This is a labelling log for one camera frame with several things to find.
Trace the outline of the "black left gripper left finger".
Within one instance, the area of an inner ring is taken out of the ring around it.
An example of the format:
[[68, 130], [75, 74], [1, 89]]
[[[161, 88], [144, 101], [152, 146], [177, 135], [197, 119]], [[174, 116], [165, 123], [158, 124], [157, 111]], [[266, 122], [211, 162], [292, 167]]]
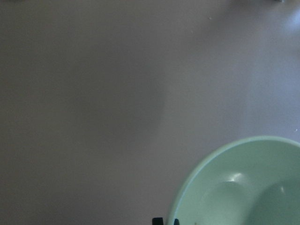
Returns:
[[162, 217], [154, 217], [152, 219], [152, 225], [164, 225], [164, 220]]

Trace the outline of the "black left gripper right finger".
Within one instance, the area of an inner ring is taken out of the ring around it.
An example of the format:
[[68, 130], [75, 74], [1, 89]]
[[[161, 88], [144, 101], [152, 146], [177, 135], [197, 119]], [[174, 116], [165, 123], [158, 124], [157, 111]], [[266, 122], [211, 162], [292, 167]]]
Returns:
[[179, 220], [177, 218], [174, 220], [173, 225], [180, 225], [180, 222], [179, 222]]

